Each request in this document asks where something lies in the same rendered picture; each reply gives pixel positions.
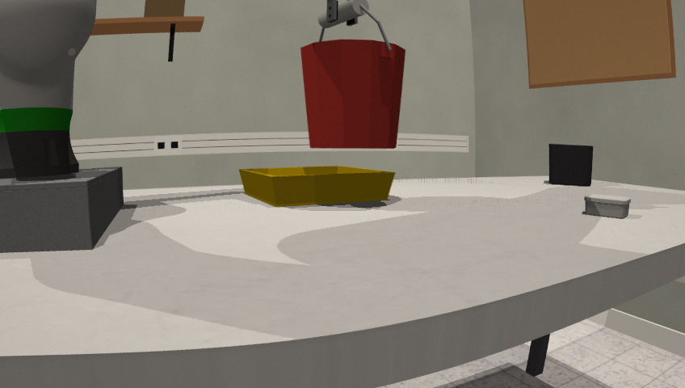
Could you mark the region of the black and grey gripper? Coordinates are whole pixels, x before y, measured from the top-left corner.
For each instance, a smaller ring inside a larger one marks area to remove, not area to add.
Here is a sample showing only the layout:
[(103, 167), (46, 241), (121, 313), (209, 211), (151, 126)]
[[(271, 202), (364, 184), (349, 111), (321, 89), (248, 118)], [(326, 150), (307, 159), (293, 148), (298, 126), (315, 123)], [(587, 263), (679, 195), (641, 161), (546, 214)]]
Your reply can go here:
[[(326, 22), (332, 23), (338, 20), (338, 1), (337, 0), (327, 0), (327, 14)], [(358, 23), (358, 18), (347, 21), (347, 25), (351, 26)]]

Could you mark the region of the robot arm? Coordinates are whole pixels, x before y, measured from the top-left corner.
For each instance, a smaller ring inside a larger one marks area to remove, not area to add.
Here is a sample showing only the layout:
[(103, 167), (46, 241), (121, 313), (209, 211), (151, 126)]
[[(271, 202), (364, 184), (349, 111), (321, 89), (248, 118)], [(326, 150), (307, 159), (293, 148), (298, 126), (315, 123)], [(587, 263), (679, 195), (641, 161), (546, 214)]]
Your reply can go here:
[(0, 179), (79, 172), (69, 137), (74, 64), (96, 2), (0, 0)]

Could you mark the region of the red bucket with grey handle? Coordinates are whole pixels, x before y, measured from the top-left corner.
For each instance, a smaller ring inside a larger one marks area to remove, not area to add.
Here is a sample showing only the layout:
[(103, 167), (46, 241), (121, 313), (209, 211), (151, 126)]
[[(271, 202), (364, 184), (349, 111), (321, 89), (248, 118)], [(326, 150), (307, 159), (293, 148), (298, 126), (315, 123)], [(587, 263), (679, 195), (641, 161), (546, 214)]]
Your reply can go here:
[[(326, 14), (317, 17), (321, 42), (300, 48), (310, 147), (395, 149), (406, 50), (388, 42), (367, 0), (339, 4), (332, 23)], [(322, 41), (325, 28), (366, 14), (385, 42)]]

